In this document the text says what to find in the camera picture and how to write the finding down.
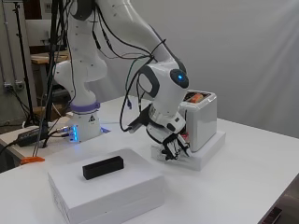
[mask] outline orange object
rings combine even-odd
[[[38,161],[44,161],[44,158],[41,157],[25,157],[21,160],[21,165],[27,164],[27,163],[33,163]]]
[[[190,100],[190,103],[194,103],[197,104],[199,102],[201,102],[204,99],[204,96],[200,93],[196,93]]]

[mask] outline metal pole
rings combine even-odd
[[[9,49],[11,66],[12,66],[12,75],[13,75],[13,78],[15,79],[15,81],[17,81],[15,63],[13,62],[13,58],[12,58],[12,50],[11,50],[11,44],[10,44],[10,38],[9,38],[9,32],[8,32],[7,13],[6,13],[6,10],[4,9],[4,3],[3,2],[2,2],[2,11],[3,11],[3,16],[4,16],[4,25],[5,25],[6,31],[7,31],[7,42],[8,42],[8,49]]]

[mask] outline white wall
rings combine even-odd
[[[191,89],[217,93],[219,118],[299,137],[299,0],[132,2],[186,64]],[[128,63],[108,65],[92,84],[100,99],[123,94]]]

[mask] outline white platform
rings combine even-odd
[[[221,149],[225,143],[226,133],[217,131],[192,157],[180,153],[177,161],[166,161],[165,155],[161,153],[162,148],[152,146],[151,157],[168,164],[181,165],[195,171],[201,171],[210,159]]]
[[[124,169],[91,180],[82,166],[121,156]],[[131,149],[54,168],[49,182],[68,224],[120,224],[164,203],[164,177]]]

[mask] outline black rectangular object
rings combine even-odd
[[[93,164],[83,166],[83,175],[85,179],[94,179],[101,175],[107,175],[123,169],[123,158],[113,157],[105,161],[99,161]]]
[[[30,144],[33,144],[37,141],[38,138],[39,129],[34,129],[32,131],[26,132],[26,133],[20,133],[18,135],[18,146],[19,147],[27,147]],[[44,140],[48,137],[48,130],[43,129],[40,135],[40,140]]]

